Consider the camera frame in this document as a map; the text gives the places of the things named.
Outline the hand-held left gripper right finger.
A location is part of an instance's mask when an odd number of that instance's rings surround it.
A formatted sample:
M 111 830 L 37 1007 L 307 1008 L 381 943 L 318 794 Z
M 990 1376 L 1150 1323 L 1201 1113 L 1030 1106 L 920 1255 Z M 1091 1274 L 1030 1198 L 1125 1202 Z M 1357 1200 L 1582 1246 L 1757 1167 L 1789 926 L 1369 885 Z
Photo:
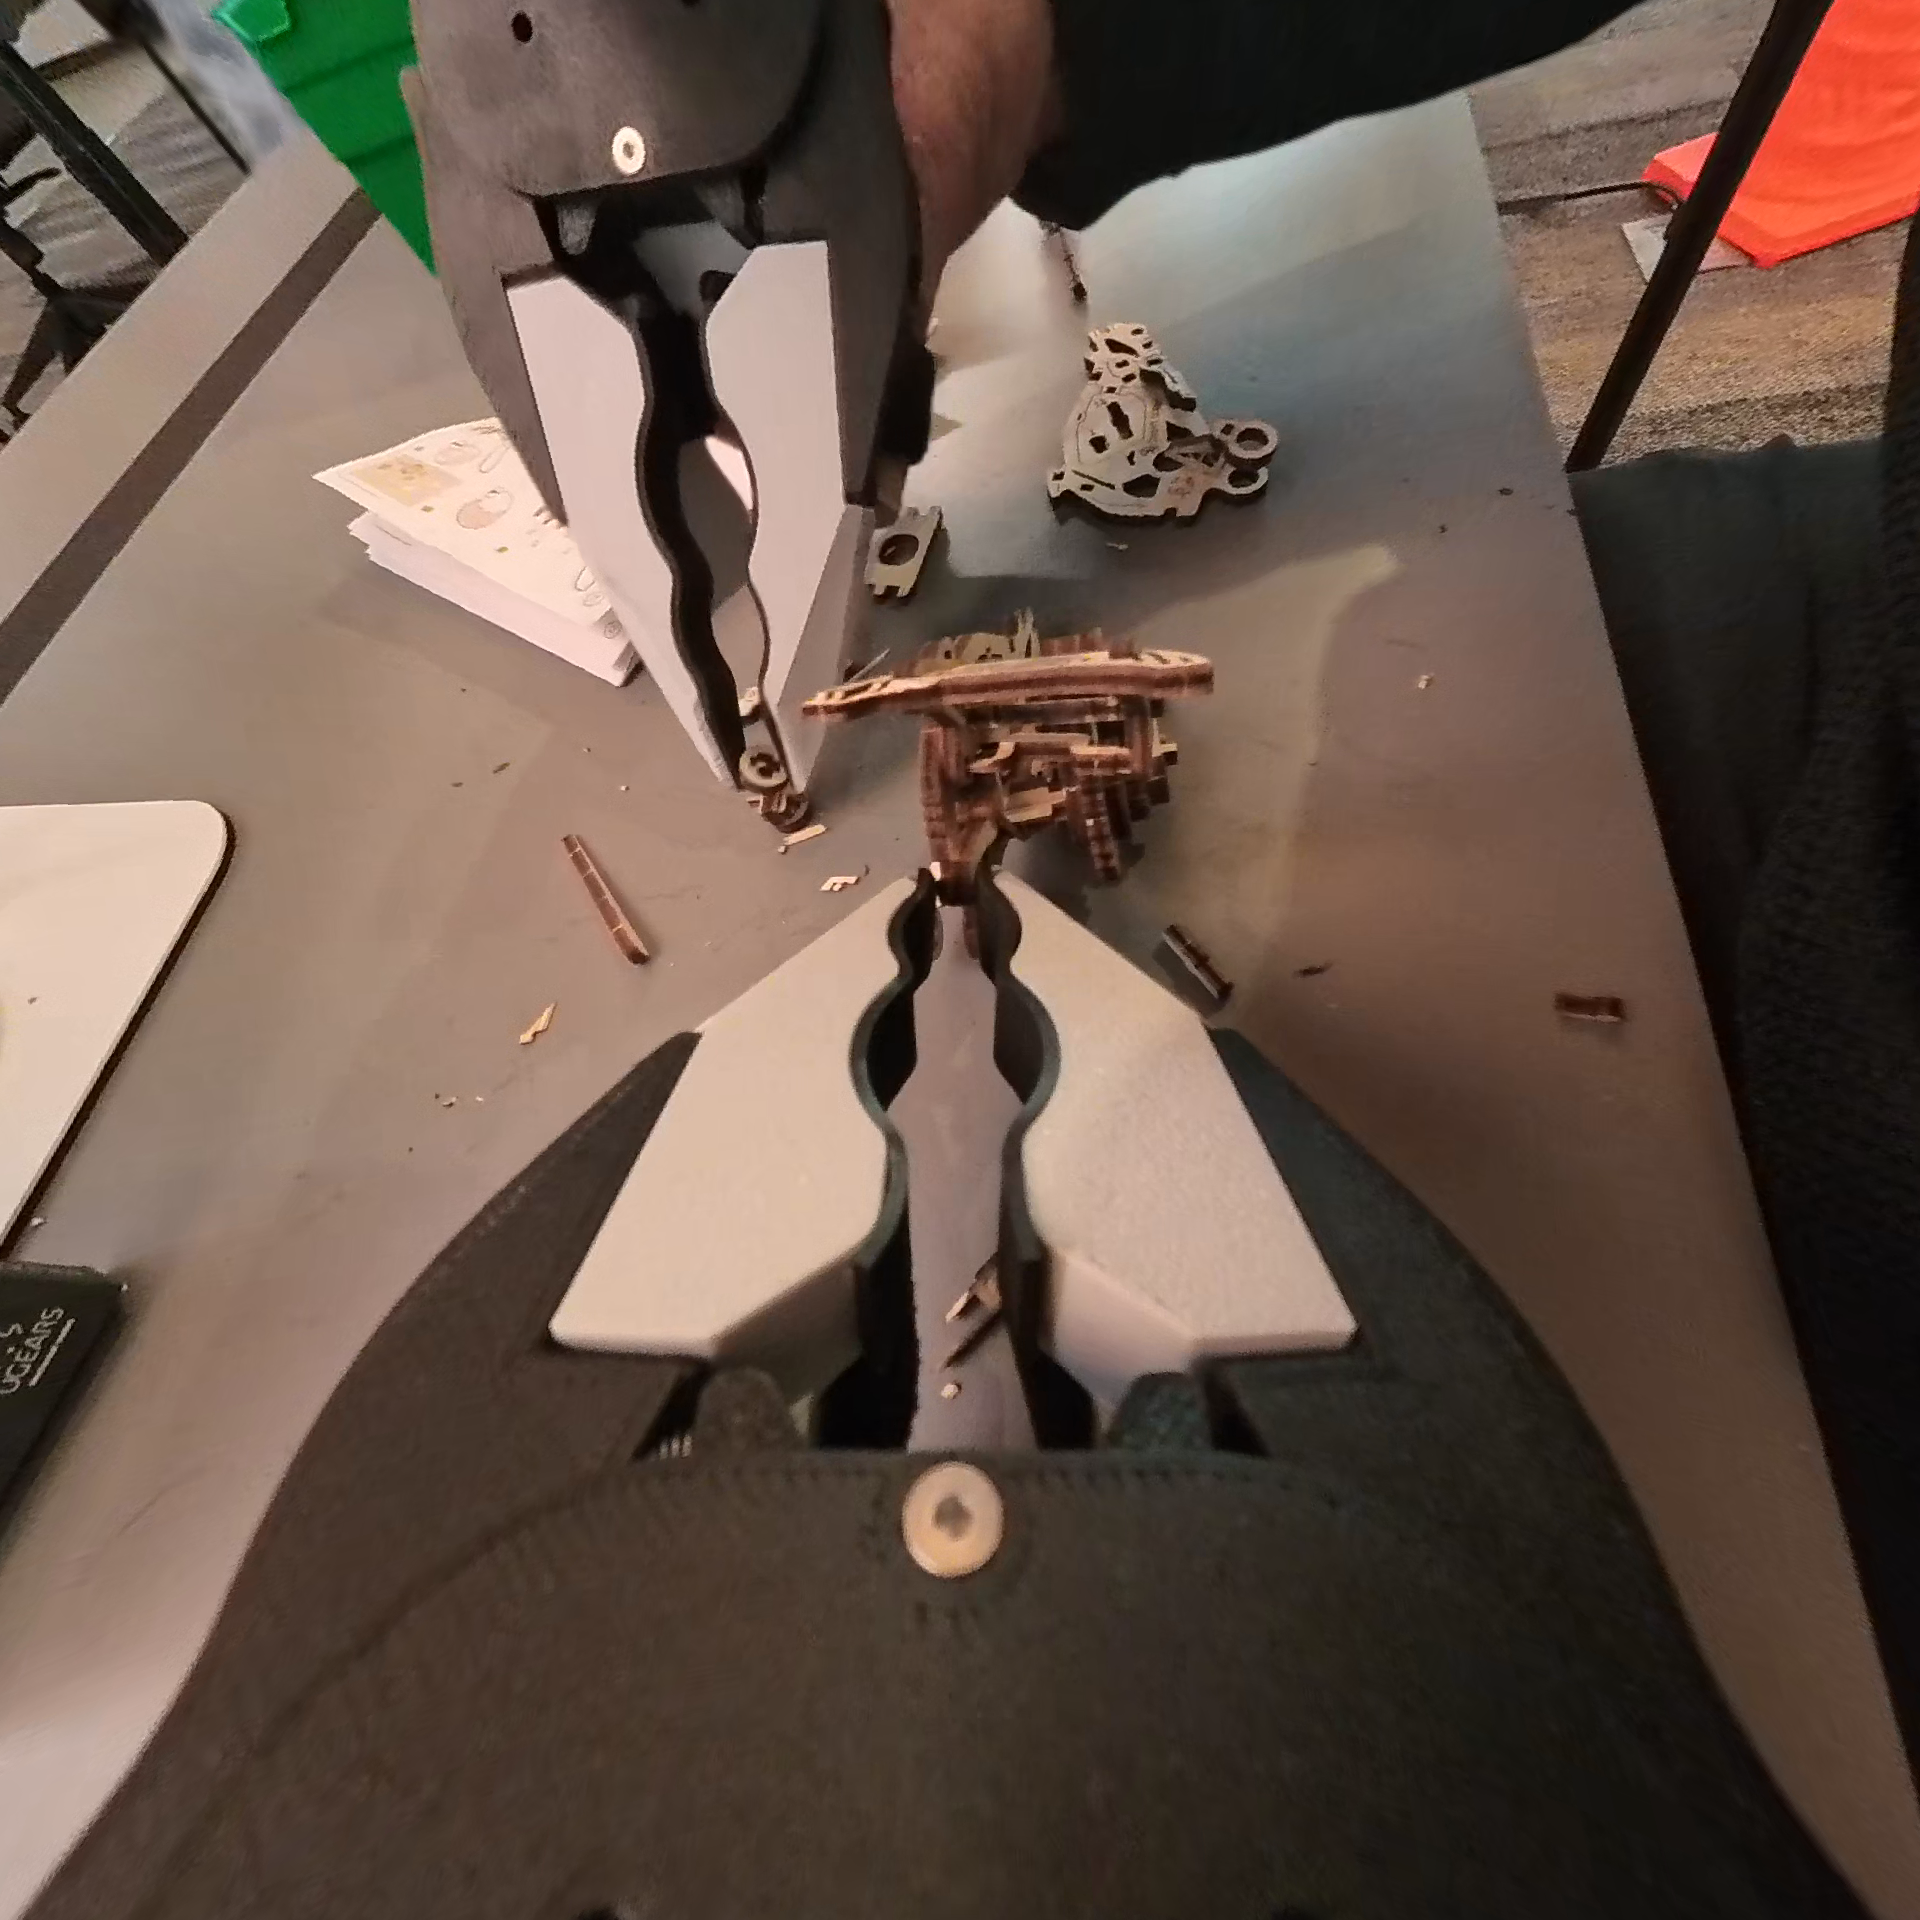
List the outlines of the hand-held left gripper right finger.
M 1022 878 L 1005 986 L 1041 1014 L 1008 1193 L 1041 1239 L 1041 1350 L 1099 1403 L 1217 1361 L 1357 1339 L 1203 1018 Z

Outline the stacked green plastic bins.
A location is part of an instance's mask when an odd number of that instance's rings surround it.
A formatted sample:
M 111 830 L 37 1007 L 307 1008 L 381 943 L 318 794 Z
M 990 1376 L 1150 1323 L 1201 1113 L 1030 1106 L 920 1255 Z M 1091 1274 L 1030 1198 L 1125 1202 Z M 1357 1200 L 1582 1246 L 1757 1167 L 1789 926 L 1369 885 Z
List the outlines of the stacked green plastic bins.
M 213 19 L 435 272 L 424 165 L 400 93 L 400 74 L 417 65 L 411 7 L 223 2 Z

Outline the long notched wooden strip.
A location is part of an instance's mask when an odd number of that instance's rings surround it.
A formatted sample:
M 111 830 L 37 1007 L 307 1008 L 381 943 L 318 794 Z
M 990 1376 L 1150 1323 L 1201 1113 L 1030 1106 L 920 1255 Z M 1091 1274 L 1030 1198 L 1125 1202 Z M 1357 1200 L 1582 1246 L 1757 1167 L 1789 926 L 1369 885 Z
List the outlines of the long notched wooden strip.
M 567 855 L 567 864 L 582 880 L 593 903 L 594 918 L 602 922 L 616 952 L 627 965 L 648 967 L 655 957 L 648 943 L 643 941 L 640 929 L 634 925 L 630 907 L 617 896 L 617 890 L 614 888 L 610 878 L 607 875 L 597 858 L 591 854 L 586 839 L 577 833 L 567 833 L 560 843 Z

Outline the orange traffic cone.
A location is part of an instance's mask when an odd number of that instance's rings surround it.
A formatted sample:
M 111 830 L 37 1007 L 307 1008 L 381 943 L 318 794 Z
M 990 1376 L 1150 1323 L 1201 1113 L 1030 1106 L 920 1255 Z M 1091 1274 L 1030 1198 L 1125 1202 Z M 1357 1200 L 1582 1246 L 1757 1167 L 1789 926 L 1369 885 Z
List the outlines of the orange traffic cone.
M 1811 42 L 1720 241 L 1774 270 L 1918 207 L 1918 6 L 1835 2 Z

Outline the pale wooden parts sheet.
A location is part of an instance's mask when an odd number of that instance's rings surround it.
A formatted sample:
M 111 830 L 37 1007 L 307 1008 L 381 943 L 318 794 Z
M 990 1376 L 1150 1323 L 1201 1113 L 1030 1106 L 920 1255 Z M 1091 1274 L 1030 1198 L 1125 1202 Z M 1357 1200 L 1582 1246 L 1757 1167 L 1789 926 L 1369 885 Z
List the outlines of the pale wooden parts sheet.
M 1281 432 L 1261 418 L 1209 418 L 1191 382 L 1143 325 L 1088 334 L 1086 386 L 1047 472 L 1047 503 L 1105 521 L 1197 521 L 1209 502 L 1267 493 Z

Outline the person's right forearm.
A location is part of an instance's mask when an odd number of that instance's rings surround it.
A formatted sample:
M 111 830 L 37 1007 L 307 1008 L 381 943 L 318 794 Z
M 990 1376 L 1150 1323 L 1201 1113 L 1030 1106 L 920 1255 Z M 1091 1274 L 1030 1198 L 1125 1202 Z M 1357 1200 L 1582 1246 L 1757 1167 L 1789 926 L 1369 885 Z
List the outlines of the person's right forearm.
M 1555 57 L 1627 2 L 1061 2 L 1058 125 L 1015 203 L 1088 230 L 1141 186 Z

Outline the person's right hand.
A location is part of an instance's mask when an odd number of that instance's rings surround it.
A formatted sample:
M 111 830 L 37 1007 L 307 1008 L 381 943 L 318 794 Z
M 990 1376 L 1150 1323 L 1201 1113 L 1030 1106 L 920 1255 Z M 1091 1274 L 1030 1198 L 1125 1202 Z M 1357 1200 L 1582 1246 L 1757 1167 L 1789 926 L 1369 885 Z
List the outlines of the person's right hand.
M 1049 2 L 891 2 L 896 120 L 921 216 L 921 295 L 1008 202 L 1061 118 Z

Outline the wooden book stand white base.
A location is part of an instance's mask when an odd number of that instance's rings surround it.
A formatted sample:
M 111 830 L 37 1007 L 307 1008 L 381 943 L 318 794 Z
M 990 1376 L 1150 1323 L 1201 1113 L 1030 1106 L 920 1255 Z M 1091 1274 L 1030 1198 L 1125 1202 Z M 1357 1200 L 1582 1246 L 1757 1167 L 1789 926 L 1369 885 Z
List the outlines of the wooden book stand white base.
M 218 885 L 233 833 L 202 801 L 2 807 L 2 1231 Z

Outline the open instruction booklet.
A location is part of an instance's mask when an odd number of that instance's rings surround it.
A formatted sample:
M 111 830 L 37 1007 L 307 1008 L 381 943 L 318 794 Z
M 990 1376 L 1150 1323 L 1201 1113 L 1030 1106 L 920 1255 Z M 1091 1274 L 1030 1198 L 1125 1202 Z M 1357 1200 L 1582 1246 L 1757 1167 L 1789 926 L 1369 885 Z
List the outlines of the open instruction booklet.
M 390 574 L 535 650 L 627 687 L 638 653 L 582 546 L 539 498 L 502 421 L 435 427 L 317 472 Z

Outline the brown wooden model assembly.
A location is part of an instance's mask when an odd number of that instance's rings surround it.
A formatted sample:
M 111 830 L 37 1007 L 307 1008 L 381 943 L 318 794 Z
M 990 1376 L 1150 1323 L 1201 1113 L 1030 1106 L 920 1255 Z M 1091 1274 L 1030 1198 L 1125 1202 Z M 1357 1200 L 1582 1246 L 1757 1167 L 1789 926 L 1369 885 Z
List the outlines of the brown wooden model assembly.
M 1169 704 L 1209 697 L 1208 657 L 1043 635 L 1025 611 L 1010 631 L 931 646 L 898 675 L 845 680 L 805 699 L 830 725 L 880 714 L 920 721 L 920 813 L 939 901 L 966 915 L 979 957 L 979 890 L 1002 848 L 1043 833 L 1079 847 L 1098 885 L 1136 858 L 1136 827 L 1171 801 L 1181 749 Z

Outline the dark model kit box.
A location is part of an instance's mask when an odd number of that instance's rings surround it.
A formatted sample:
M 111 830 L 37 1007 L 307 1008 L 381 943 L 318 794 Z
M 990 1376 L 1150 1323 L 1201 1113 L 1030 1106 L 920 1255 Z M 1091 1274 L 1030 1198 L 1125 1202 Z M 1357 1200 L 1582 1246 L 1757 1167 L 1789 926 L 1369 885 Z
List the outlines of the dark model kit box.
M 103 1272 L 2 1263 L 5 1527 L 113 1350 L 126 1311 L 126 1285 Z

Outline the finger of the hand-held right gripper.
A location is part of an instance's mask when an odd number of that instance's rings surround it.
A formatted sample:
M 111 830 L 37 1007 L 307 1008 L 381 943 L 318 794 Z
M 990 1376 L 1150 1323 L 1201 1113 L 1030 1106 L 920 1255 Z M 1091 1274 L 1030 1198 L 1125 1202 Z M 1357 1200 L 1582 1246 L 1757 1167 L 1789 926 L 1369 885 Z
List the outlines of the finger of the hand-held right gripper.
M 829 734 L 808 703 L 842 680 L 874 533 L 845 475 L 829 242 L 746 254 L 707 315 L 705 363 L 752 481 L 760 704 L 790 785 L 808 792 Z
M 722 786 L 739 786 L 746 727 L 714 635 L 714 567 L 689 529 L 685 445 L 650 392 L 640 344 L 559 274 L 507 301 L 560 517 L 694 749 Z

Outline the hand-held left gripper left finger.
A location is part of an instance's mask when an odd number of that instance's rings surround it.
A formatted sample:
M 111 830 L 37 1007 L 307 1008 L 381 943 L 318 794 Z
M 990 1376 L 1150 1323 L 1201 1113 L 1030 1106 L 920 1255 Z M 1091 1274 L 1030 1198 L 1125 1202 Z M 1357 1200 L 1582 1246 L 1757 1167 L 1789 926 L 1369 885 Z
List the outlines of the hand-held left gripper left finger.
M 901 878 L 712 1015 L 547 1326 L 577 1354 L 840 1379 L 906 1231 L 891 1106 L 920 1064 Z

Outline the black chair base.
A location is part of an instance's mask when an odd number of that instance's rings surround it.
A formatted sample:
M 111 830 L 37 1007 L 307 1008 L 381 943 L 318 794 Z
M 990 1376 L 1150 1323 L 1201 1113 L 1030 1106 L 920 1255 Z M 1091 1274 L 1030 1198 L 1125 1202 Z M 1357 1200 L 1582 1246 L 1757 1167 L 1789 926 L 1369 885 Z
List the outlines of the black chair base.
M 24 342 L 5 350 L 5 441 L 29 425 L 35 394 L 75 373 L 189 241 L 107 136 L 24 50 L 33 15 L 35 6 L 5 6 L 2 245 L 35 301 Z

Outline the small wooden link part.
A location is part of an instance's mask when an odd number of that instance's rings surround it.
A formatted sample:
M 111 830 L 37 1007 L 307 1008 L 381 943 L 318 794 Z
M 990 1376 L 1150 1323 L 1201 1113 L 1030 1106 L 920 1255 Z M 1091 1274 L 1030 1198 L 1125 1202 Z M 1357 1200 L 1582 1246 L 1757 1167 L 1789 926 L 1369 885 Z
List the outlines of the small wooden link part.
M 921 574 L 944 533 L 944 511 L 901 509 L 879 527 L 867 560 L 867 591 L 879 605 L 903 605 L 921 589 Z

